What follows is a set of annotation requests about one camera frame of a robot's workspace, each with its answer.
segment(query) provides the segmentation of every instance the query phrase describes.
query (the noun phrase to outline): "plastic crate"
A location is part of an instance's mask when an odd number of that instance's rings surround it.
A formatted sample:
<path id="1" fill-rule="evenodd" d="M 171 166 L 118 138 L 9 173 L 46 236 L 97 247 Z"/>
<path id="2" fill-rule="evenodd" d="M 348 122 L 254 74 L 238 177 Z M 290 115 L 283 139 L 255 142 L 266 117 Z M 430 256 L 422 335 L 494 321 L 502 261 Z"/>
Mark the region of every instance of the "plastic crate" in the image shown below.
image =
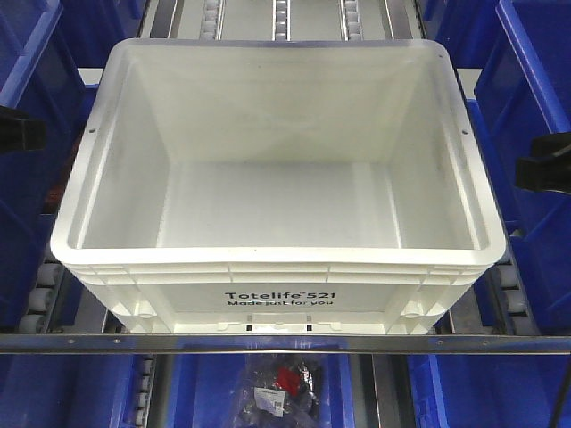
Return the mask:
<path id="1" fill-rule="evenodd" d="M 244 355 L 176 356 L 161 426 L 226 426 L 245 359 Z M 355 423 L 349 357 L 324 355 L 323 362 L 318 427 L 352 428 Z"/>
<path id="2" fill-rule="evenodd" d="M 136 426 L 143 359 L 133 355 L 0 358 L 0 425 Z"/>
<path id="3" fill-rule="evenodd" d="M 78 128 L 84 88 L 57 29 L 61 11 L 55 0 L 0 4 L 0 105 L 46 123 L 45 149 L 0 155 L 0 325 L 17 325 L 25 309 L 46 243 L 38 216 Z"/>
<path id="4" fill-rule="evenodd" d="M 498 6 L 503 31 L 476 86 L 481 141 L 522 282 L 544 333 L 571 328 L 571 196 L 515 187 L 516 160 L 537 136 L 571 130 L 570 1 Z"/>
<path id="5" fill-rule="evenodd" d="M 417 428 L 548 426 L 568 356 L 412 356 Z M 571 424 L 570 399 L 558 426 Z"/>
<path id="6" fill-rule="evenodd" d="M 62 31 L 78 67 L 102 68 L 121 40 L 137 36 L 146 0 L 62 0 Z"/>
<path id="7" fill-rule="evenodd" d="M 134 333 L 426 333 L 504 252 L 434 42 L 129 40 L 106 70 L 52 250 Z"/>
<path id="8" fill-rule="evenodd" d="M 500 30 L 498 0 L 420 0 L 426 36 L 442 44 L 455 67 L 482 69 Z"/>

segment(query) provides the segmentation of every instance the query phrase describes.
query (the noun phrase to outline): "metal frame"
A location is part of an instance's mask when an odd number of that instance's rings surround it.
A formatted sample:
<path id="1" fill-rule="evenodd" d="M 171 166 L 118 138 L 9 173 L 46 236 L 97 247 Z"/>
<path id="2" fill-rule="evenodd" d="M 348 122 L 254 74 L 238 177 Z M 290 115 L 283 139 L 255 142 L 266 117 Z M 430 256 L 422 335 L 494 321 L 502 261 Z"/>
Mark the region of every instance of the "metal frame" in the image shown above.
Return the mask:
<path id="1" fill-rule="evenodd" d="M 2 334 L 0 354 L 571 354 L 571 337 L 504 335 L 333 336 Z"/>

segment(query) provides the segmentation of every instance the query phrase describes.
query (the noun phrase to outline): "blue storage bin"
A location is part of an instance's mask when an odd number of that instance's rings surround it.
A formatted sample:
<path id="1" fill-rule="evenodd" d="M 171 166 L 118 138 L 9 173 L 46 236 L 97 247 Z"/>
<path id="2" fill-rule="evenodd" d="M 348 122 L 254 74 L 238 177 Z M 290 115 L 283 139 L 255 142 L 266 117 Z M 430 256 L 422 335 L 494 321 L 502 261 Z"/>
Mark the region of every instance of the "blue storage bin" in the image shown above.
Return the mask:
<path id="1" fill-rule="evenodd" d="M 142 358 L 133 355 L 0 358 L 0 426 L 134 427 Z"/>
<path id="2" fill-rule="evenodd" d="M 501 0 L 503 31 L 476 85 L 480 141 L 528 299 L 544 333 L 571 329 L 571 196 L 515 187 L 537 136 L 571 131 L 571 0 Z"/>
<path id="3" fill-rule="evenodd" d="M 493 48 L 500 23 L 498 0 L 419 0 L 426 37 L 449 52 L 457 68 L 481 69 Z"/>
<path id="4" fill-rule="evenodd" d="M 62 0 L 62 30 L 78 67 L 102 68 L 111 49 L 136 37 L 146 0 Z"/>
<path id="5" fill-rule="evenodd" d="M 21 224 L 0 202 L 0 326 L 18 325 L 26 312 L 28 294 L 36 284 L 36 272 L 44 260 L 44 248 L 52 233 L 54 216 L 39 217 L 35 229 Z"/>
<path id="6" fill-rule="evenodd" d="M 347 355 L 324 356 L 319 404 L 320 428 L 354 427 L 352 385 Z M 220 428 L 231 413 L 235 388 L 245 368 L 244 355 L 175 357 L 164 428 Z"/>
<path id="7" fill-rule="evenodd" d="M 417 428 L 548 426 L 568 356 L 408 358 Z M 570 426 L 569 399 L 558 426 Z"/>
<path id="8" fill-rule="evenodd" d="M 25 309 L 47 240 L 38 217 L 79 130 L 84 87 L 57 28 L 61 13 L 57 0 L 0 4 L 0 105 L 46 123 L 45 149 L 0 155 L 0 325 L 17 325 Z"/>

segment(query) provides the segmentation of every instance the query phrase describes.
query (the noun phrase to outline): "plastic bag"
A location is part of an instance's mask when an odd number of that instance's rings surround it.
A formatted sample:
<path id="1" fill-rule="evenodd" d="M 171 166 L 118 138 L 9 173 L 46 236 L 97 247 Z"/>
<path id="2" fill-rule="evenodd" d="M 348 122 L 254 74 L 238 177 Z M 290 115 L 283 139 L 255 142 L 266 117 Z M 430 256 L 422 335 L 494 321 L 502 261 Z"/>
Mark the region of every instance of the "plastic bag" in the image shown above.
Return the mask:
<path id="1" fill-rule="evenodd" d="M 322 379 L 317 356 L 249 356 L 226 428 L 318 428 Z"/>

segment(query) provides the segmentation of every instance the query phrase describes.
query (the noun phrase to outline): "black bracket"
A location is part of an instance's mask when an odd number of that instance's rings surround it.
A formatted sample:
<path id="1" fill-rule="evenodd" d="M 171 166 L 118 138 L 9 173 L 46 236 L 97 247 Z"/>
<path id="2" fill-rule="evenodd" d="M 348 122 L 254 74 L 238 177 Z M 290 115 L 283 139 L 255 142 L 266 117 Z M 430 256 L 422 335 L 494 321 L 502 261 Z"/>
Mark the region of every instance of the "black bracket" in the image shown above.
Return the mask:
<path id="1" fill-rule="evenodd" d="M 46 147 L 46 124 L 23 111 L 0 105 L 0 154 Z"/>
<path id="2" fill-rule="evenodd" d="M 535 138 L 530 154 L 517 160 L 517 187 L 571 194 L 571 132 Z"/>

